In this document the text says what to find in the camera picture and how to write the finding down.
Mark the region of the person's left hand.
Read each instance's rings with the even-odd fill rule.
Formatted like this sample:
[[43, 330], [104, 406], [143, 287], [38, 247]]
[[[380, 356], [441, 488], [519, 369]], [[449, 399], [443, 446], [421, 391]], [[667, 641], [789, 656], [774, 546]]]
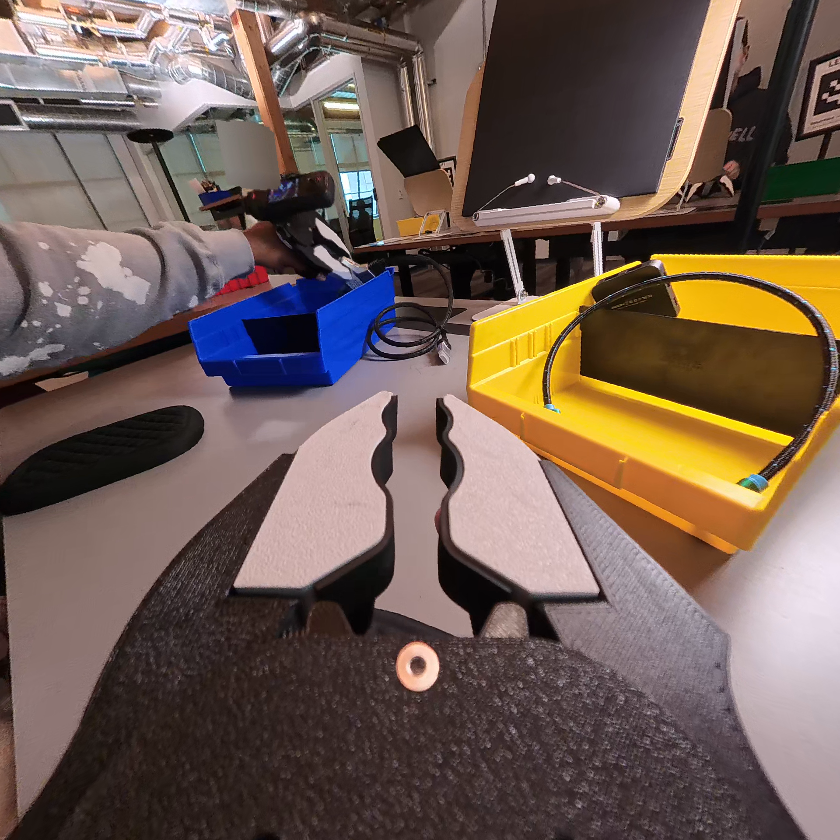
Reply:
[[270, 274], [294, 274], [296, 277], [314, 279], [322, 273], [320, 268], [287, 247], [271, 222], [258, 222], [243, 231], [243, 234], [250, 246], [255, 265], [263, 266]]

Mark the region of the blue plastic bin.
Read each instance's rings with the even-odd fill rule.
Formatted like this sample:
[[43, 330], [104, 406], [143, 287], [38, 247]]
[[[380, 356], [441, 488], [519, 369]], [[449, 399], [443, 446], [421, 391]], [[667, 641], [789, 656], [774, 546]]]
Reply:
[[[356, 290], [335, 275], [300, 278], [196, 318], [188, 329], [205, 374], [230, 387], [332, 385], [361, 359], [371, 324], [394, 301], [393, 268]], [[320, 353], [255, 353], [244, 320], [310, 312], [318, 318]]]

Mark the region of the grey wood-edged table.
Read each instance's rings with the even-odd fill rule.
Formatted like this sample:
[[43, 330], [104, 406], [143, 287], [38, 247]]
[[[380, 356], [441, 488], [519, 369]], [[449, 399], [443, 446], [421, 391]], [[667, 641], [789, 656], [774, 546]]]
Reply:
[[1, 407], [21, 402], [31, 396], [40, 395], [43, 389], [38, 387], [37, 383], [42, 380], [84, 372], [92, 365], [97, 366], [100, 360], [111, 361], [117, 358], [119, 364], [129, 364], [132, 361], [147, 358], [150, 355], [181, 347], [185, 343], [190, 342], [188, 333], [188, 324], [190, 321], [202, 317], [209, 312], [253, 297], [270, 288], [293, 282], [295, 282], [294, 276], [269, 275], [267, 283], [214, 297], [199, 304], [193, 310], [179, 313], [169, 321], [160, 323], [146, 330], [131, 341], [114, 348], [100, 350], [74, 360], [51, 363], [46, 367], [26, 371], [12, 379], [2, 380]]

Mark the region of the black light stand pole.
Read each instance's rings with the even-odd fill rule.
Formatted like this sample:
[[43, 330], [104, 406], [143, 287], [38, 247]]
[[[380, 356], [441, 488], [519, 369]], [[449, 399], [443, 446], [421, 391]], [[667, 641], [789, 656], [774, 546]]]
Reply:
[[817, 1], [792, 1], [782, 28], [768, 87], [769, 98], [752, 159], [742, 177], [742, 189], [730, 229], [730, 249], [744, 254], [758, 219], [768, 171], [774, 161], [788, 116], [791, 94], [812, 24]]

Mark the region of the wooden post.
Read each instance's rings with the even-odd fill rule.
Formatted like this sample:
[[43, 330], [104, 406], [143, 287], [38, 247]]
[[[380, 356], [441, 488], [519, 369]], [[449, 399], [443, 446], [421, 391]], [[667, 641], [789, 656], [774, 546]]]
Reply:
[[291, 147], [287, 126], [280, 102], [270, 75], [268, 55], [259, 30], [256, 13], [233, 6], [230, 21], [234, 30], [239, 54], [248, 72], [248, 78], [257, 102], [259, 115], [273, 133], [280, 173], [298, 173], [298, 164]]

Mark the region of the red ribbed bin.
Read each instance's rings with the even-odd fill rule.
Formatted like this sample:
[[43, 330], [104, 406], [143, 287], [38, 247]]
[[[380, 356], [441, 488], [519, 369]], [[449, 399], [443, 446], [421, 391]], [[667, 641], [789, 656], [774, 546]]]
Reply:
[[224, 284], [216, 294], [216, 297], [221, 297], [249, 288], [260, 287], [267, 283], [269, 283], [269, 274], [267, 270], [262, 266], [256, 266], [255, 270], [251, 273], [231, 279]]

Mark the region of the tall standing desk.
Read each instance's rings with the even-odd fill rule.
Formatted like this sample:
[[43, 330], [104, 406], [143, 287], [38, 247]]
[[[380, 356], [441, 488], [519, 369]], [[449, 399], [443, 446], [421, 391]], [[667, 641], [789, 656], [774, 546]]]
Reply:
[[199, 212], [211, 217], [218, 230], [237, 229], [244, 232], [247, 229], [241, 186], [204, 192], [198, 198], [201, 203]]

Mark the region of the person's left forearm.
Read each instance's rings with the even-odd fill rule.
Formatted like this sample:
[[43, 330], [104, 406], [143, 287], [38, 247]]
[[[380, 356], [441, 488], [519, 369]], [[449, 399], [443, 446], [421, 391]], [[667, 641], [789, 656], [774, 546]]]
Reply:
[[255, 266], [236, 230], [2, 224], [2, 380], [119, 347]]

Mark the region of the green board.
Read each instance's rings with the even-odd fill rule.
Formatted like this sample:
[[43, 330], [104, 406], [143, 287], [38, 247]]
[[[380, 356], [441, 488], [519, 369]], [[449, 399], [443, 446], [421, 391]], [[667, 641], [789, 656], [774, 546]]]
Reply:
[[839, 157], [769, 168], [762, 204], [839, 193]]

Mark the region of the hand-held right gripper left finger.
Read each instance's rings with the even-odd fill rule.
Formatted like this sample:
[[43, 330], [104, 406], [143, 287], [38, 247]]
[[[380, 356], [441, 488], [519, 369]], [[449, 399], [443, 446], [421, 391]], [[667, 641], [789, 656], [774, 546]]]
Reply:
[[241, 595], [376, 599], [394, 571], [386, 488], [397, 397], [378, 392], [298, 449], [234, 579]]

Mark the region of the black textured pad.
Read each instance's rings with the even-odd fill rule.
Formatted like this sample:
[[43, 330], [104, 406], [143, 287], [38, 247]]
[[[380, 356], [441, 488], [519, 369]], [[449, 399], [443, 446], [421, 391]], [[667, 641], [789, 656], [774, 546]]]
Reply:
[[203, 415], [167, 406], [73, 435], [27, 457], [3, 481], [3, 517], [36, 511], [162, 466], [203, 437]]

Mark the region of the black office chair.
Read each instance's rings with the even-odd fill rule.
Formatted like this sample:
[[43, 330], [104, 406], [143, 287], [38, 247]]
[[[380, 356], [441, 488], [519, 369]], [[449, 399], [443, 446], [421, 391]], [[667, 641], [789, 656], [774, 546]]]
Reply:
[[373, 195], [352, 198], [348, 202], [349, 237], [353, 249], [378, 240], [375, 232]]

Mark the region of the black wood-edged board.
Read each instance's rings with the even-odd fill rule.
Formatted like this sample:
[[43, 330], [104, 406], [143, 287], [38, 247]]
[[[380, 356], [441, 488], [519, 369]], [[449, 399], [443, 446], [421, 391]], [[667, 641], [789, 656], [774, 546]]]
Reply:
[[[686, 182], [738, 1], [497, 2], [469, 88], [451, 214], [617, 197], [618, 223]], [[535, 182], [512, 184], [529, 173]], [[547, 185], [549, 175], [563, 179]]]
[[387, 134], [376, 145], [403, 177], [405, 195], [416, 215], [450, 211], [453, 183], [418, 126]]

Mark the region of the brown standing desk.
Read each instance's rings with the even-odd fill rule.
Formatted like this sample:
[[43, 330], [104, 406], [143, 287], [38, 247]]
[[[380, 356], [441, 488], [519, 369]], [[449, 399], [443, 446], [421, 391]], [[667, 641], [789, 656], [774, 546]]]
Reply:
[[[653, 255], [726, 255], [747, 253], [799, 253], [832, 256], [838, 253], [838, 196], [801, 197], [788, 202], [763, 204], [744, 241], [738, 237], [736, 207], [720, 203], [690, 208], [687, 213], [665, 213], [637, 219], [626, 227], [605, 226], [605, 257], [626, 262], [646, 261]], [[572, 283], [573, 258], [590, 256], [590, 229], [585, 225], [555, 227], [544, 231], [521, 230], [512, 234], [514, 256], [529, 294], [540, 295], [537, 280], [537, 241], [549, 242], [555, 279], [548, 290]], [[354, 256], [361, 263], [391, 260], [398, 268], [404, 296], [415, 295], [414, 254], [431, 259], [453, 272], [457, 298], [492, 296], [502, 299], [512, 291], [508, 258], [498, 234], [457, 234], [449, 231], [425, 238], [403, 238], [391, 244], [363, 245]]]

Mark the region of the silver air duct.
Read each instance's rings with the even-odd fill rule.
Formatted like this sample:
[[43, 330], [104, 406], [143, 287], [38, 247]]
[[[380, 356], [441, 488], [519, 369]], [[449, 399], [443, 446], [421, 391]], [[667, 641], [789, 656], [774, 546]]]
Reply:
[[402, 85], [408, 125], [415, 124], [429, 145], [434, 132], [427, 93], [424, 49], [413, 36], [351, 23], [315, 12], [299, 12], [280, 22], [266, 42], [270, 74], [283, 96], [310, 54], [350, 55], [394, 65]]
[[42, 131], [179, 132], [256, 111], [224, 2], [2, 2], [2, 104]]

